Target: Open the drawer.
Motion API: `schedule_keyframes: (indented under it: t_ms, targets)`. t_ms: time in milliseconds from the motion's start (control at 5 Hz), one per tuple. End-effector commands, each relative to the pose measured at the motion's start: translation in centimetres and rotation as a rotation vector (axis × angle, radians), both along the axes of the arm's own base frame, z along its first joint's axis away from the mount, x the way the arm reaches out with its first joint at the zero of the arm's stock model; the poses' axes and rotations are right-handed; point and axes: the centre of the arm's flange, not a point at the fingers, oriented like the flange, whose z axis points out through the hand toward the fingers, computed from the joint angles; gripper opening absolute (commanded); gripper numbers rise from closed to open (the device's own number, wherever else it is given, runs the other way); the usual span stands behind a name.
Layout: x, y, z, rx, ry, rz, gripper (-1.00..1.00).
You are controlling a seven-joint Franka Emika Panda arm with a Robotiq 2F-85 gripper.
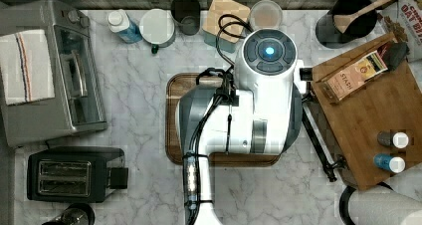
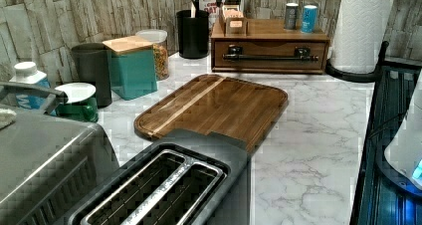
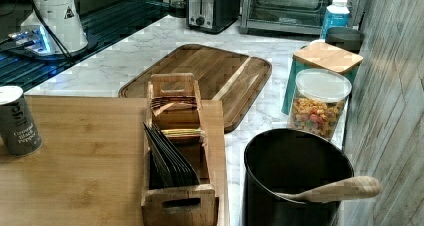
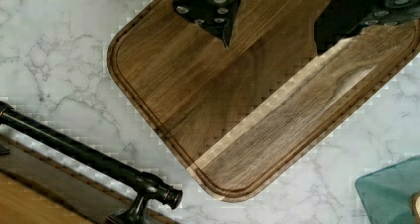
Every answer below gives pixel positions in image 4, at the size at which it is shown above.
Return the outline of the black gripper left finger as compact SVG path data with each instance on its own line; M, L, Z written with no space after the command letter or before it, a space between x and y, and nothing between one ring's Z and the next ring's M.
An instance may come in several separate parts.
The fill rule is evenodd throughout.
M219 39L227 49L241 0L172 0L173 11Z

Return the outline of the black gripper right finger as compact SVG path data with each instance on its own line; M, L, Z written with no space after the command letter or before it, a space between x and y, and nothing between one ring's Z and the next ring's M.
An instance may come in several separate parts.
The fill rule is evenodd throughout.
M397 26L419 18L420 0L331 0L314 23L317 55L369 26Z

